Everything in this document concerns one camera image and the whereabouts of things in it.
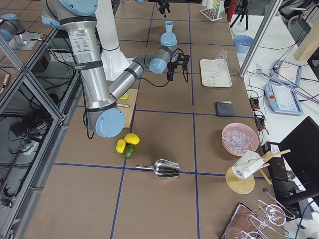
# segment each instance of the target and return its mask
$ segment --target black monitor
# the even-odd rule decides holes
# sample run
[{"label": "black monitor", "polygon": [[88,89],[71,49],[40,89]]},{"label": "black monitor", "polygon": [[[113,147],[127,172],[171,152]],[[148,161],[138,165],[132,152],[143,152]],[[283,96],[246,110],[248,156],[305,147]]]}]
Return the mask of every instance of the black monitor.
[{"label": "black monitor", "polygon": [[319,126],[306,117],[278,146],[291,150],[283,156],[306,189],[280,202],[286,206],[312,197],[319,206]]}]

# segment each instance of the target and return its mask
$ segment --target bowl of ice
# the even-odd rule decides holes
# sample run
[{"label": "bowl of ice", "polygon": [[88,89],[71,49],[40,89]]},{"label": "bowl of ice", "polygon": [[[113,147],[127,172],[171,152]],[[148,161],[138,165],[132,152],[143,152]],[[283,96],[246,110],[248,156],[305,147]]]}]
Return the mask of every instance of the bowl of ice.
[{"label": "bowl of ice", "polygon": [[221,141],[225,149],[236,156],[243,156],[248,150],[258,147],[258,135],[243,123],[230,123],[223,129]]}]

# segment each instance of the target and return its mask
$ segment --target blue bucket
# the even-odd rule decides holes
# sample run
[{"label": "blue bucket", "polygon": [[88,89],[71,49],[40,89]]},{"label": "blue bucket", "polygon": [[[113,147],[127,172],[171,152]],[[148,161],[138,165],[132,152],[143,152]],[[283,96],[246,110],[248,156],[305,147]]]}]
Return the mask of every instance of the blue bucket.
[{"label": "blue bucket", "polygon": [[234,37],[234,44],[237,53],[245,53],[253,44],[254,39],[246,35],[238,35]]}]

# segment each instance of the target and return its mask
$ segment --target black tripod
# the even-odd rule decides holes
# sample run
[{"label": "black tripod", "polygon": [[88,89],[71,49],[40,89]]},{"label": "black tripod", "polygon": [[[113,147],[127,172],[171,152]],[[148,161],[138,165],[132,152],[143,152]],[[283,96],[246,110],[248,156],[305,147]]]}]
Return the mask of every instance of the black tripod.
[{"label": "black tripod", "polygon": [[249,0],[243,0],[241,11],[237,15],[233,23],[230,25],[230,27],[233,27],[233,25],[235,24],[235,22],[238,20],[239,17],[240,17],[240,22],[242,22],[244,19],[244,16],[246,16],[246,30],[248,30],[248,9],[247,9],[248,3],[249,3]]}]

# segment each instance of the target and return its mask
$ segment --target white tray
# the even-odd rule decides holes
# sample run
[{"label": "white tray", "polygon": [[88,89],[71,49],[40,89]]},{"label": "white tray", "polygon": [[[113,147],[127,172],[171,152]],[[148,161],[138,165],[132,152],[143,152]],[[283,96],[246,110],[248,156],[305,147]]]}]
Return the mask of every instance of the white tray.
[{"label": "white tray", "polygon": [[207,87],[231,87],[231,79],[227,62],[221,70],[220,76],[213,77],[212,72],[217,69],[215,60],[200,60],[201,82]]}]

